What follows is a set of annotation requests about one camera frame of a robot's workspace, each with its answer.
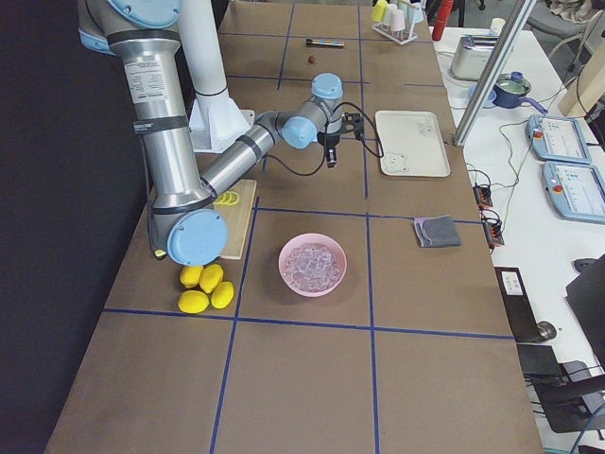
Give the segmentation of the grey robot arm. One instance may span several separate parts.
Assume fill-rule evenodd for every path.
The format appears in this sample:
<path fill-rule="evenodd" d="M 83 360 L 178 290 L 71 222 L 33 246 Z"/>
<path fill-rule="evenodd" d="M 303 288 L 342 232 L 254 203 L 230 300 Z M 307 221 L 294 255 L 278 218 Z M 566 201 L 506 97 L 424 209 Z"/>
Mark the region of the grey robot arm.
<path fill-rule="evenodd" d="M 316 76 L 293 112 L 248 119 L 231 99 L 209 1 L 81 1 L 82 44 L 119 58 L 156 188 L 149 243 L 173 261 L 219 257 L 228 227 L 214 201 L 280 142 L 339 135 L 341 80 Z"/>

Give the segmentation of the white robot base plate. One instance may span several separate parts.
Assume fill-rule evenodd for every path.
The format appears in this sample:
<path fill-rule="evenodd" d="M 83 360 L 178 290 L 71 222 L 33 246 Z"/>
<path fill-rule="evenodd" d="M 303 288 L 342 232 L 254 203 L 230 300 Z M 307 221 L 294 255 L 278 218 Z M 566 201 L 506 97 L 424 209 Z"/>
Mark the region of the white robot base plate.
<path fill-rule="evenodd" d="M 242 110 L 230 98 L 194 101 L 189 119 L 190 138 L 196 153 L 222 153 L 255 119 L 254 110 Z"/>

